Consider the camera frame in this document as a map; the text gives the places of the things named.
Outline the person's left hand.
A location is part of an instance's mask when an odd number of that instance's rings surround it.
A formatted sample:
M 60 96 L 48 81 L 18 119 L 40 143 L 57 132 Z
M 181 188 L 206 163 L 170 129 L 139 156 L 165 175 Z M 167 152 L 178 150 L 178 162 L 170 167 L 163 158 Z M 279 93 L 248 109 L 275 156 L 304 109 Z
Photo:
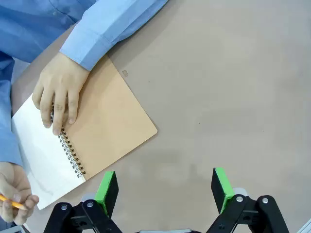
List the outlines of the person's left hand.
M 52 127 L 54 135 L 61 133 L 66 120 L 70 124 L 76 121 L 79 93 L 89 73 L 60 52 L 41 71 L 32 100 L 40 110 L 44 127 Z

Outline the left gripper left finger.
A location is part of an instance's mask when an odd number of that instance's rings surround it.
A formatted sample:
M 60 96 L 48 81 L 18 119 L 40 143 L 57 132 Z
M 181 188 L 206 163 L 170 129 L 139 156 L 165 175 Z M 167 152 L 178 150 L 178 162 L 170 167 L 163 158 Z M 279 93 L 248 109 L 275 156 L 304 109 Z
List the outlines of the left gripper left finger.
M 56 204 L 44 233 L 81 233 L 84 230 L 120 233 L 121 230 L 112 220 L 118 192 L 116 173 L 107 171 L 94 199 L 81 201 L 76 206 L 67 202 Z

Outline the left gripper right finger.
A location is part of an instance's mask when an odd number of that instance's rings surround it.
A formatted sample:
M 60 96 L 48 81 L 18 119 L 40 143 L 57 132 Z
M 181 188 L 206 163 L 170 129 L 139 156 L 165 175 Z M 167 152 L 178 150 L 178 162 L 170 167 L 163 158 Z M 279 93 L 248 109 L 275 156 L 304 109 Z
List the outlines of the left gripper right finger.
M 219 212 L 208 233 L 232 233 L 238 225 L 247 225 L 252 233 L 287 233 L 288 227 L 272 196 L 257 200 L 235 193 L 223 168 L 215 167 L 211 190 Z

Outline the person's right hand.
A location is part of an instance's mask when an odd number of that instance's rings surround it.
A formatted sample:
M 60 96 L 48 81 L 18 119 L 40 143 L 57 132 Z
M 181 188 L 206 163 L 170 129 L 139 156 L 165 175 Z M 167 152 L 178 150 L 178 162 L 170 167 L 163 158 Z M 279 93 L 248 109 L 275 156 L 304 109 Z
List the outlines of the person's right hand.
M 27 221 L 39 202 L 23 167 L 9 162 L 0 164 L 0 193 L 7 198 L 0 202 L 1 218 L 17 225 Z

